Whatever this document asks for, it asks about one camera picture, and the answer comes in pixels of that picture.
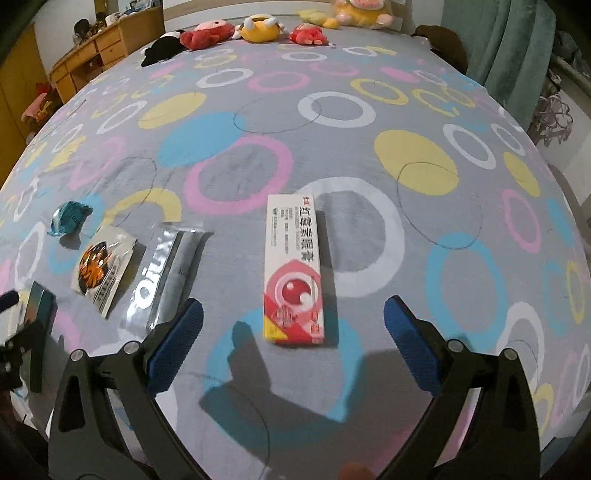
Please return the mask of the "dark green long box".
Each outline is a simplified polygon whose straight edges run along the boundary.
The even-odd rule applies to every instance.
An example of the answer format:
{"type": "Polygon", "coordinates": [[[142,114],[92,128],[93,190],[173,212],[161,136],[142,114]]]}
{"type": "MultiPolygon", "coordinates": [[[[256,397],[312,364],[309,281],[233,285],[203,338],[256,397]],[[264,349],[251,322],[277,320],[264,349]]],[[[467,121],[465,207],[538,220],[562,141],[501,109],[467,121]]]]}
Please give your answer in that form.
{"type": "Polygon", "coordinates": [[[23,353],[21,376],[30,392],[42,391],[45,344],[56,312],[55,295],[34,281],[24,314],[23,326],[29,343],[23,353]]]}

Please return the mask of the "grey foil pouch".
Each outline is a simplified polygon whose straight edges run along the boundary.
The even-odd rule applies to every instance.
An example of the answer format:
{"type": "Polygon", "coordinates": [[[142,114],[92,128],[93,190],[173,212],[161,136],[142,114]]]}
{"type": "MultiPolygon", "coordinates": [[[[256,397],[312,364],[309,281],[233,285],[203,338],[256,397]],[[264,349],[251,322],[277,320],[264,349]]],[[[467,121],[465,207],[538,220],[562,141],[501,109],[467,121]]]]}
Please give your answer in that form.
{"type": "Polygon", "coordinates": [[[121,302],[122,330],[143,337],[176,314],[205,234],[201,222],[156,225],[141,259],[132,263],[135,277],[121,302]]]}

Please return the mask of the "orange print snack packet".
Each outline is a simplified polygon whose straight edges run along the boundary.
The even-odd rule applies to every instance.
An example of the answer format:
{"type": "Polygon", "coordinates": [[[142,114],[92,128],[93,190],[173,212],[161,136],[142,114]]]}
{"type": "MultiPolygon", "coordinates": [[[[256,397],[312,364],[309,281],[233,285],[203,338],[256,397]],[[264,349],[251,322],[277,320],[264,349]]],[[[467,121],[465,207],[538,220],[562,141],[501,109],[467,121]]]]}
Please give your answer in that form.
{"type": "Polygon", "coordinates": [[[119,284],[131,261],[136,238],[120,227],[102,225],[75,264],[70,287],[108,317],[119,284]]]}

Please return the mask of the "teal wrapper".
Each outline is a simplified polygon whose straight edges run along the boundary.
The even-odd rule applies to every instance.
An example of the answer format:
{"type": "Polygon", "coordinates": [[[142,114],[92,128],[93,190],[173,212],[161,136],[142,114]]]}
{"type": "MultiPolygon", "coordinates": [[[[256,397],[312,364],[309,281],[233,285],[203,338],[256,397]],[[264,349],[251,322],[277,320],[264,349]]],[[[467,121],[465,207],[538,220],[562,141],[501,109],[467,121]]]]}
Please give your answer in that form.
{"type": "Polygon", "coordinates": [[[47,233],[53,237],[70,235],[92,212],[93,208],[89,205],[77,201],[67,201],[52,214],[47,233]]]}

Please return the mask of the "red white medicine box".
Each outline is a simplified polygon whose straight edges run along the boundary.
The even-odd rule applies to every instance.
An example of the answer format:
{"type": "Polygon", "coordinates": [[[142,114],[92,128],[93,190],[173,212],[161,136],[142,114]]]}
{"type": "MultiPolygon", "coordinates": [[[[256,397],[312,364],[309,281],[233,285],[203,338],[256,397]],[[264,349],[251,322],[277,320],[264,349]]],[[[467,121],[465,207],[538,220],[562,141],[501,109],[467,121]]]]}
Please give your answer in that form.
{"type": "Polygon", "coordinates": [[[287,345],[325,341],[317,213],[308,194],[267,198],[263,336],[287,345]]]}

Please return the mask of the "bed with circle-pattern sheet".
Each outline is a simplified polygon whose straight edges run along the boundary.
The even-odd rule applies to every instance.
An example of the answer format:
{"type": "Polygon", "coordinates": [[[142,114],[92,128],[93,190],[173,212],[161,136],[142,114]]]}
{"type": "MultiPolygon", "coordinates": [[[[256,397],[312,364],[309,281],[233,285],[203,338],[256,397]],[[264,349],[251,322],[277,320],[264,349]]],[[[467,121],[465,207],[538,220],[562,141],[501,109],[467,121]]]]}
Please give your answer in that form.
{"type": "Polygon", "coordinates": [[[57,432],[68,363],[138,356],[186,298],[201,320],[155,402],[213,479],[380,473],[439,381],[389,332],[401,297],[456,352],[517,357],[546,447],[590,397],[590,273],[522,126],[414,39],[228,40],[134,53],[67,102],[1,190],[11,336],[49,296],[41,386],[3,418],[57,432]]]}

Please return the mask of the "black white plush toy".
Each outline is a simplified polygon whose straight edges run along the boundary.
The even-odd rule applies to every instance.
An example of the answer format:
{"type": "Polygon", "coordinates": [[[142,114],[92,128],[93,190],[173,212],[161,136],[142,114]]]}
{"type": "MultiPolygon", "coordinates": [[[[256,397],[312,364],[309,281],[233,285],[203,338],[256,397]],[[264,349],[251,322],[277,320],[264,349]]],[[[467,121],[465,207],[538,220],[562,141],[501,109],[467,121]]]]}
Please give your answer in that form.
{"type": "Polygon", "coordinates": [[[164,33],[153,44],[147,47],[143,52],[141,67],[151,66],[153,64],[170,60],[177,54],[186,50],[180,42],[180,36],[183,30],[174,30],[164,33]]]}

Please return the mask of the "wooden desk with drawers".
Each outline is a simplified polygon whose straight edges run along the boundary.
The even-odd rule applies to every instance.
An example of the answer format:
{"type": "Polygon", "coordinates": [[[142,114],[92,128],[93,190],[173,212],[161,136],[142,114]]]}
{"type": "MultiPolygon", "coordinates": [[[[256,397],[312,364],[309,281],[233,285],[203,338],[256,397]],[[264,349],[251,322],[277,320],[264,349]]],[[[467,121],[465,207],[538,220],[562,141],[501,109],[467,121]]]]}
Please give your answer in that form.
{"type": "Polygon", "coordinates": [[[62,57],[50,71],[50,82],[65,104],[102,72],[163,33],[161,6],[125,16],[62,57]]]}

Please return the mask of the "teal green curtain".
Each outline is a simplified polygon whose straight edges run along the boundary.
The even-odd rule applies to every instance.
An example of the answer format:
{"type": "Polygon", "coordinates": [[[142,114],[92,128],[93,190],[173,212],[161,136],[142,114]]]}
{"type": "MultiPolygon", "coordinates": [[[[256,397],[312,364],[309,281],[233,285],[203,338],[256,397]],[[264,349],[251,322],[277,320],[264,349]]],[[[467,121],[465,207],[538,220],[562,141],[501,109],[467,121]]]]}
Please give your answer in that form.
{"type": "Polygon", "coordinates": [[[460,38],[467,76],[527,129],[549,66],[556,15],[545,1],[447,1],[442,25],[460,38]]]}

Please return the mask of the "yellow bee plush toy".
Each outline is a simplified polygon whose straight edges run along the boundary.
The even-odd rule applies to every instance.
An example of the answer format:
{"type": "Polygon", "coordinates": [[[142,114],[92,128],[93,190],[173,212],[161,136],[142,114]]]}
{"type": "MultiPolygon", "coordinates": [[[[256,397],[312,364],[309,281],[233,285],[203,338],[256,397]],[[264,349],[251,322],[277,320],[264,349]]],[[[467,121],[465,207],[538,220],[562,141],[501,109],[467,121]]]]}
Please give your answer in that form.
{"type": "Polygon", "coordinates": [[[242,39],[249,43],[259,44],[276,41],[283,34],[284,26],[279,19],[260,14],[246,17],[235,28],[232,39],[242,39]]]}

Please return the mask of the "small red plush toy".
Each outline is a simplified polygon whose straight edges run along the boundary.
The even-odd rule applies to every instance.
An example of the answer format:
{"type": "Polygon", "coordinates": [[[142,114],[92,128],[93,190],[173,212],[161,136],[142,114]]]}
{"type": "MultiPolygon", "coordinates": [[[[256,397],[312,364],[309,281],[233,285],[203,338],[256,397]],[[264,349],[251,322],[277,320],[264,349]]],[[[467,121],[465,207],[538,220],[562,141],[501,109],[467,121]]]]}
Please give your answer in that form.
{"type": "Polygon", "coordinates": [[[310,23],[303,23],[294,27],[288,34],[291,43],[302,46],[325,46],[329,40],[325,37],[322,28],[310,23]]]}

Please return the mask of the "large yellow pig plush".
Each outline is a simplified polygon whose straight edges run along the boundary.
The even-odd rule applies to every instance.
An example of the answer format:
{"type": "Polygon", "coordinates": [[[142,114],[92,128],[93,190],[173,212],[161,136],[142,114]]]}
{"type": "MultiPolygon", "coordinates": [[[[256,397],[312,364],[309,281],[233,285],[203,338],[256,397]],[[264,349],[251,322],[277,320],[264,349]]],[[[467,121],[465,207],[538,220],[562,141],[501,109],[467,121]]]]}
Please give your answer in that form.
{"type": "Polygon", "coordinates": [[[337,0],[334,11],[342,26],[383,29],[394,21],[390,7],[383,0],[337,0]]]}

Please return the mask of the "yellow green plush toy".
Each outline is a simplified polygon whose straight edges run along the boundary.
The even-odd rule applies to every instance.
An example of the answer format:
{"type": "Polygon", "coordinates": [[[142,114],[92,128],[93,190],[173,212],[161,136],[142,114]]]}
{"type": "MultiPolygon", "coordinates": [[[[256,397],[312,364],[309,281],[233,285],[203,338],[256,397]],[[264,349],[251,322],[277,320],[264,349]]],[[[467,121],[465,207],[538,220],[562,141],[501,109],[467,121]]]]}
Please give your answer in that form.
{"type": "Polygon", "coordinates": [[[329,14],[320,11],[318,9],[305,9],[297,11],[297,16],[300,17],[302,22],[310,23],[312,25],[328,28],[328,29],[339,29],[339,21],[335,17],[329,16],[329,14]]]}

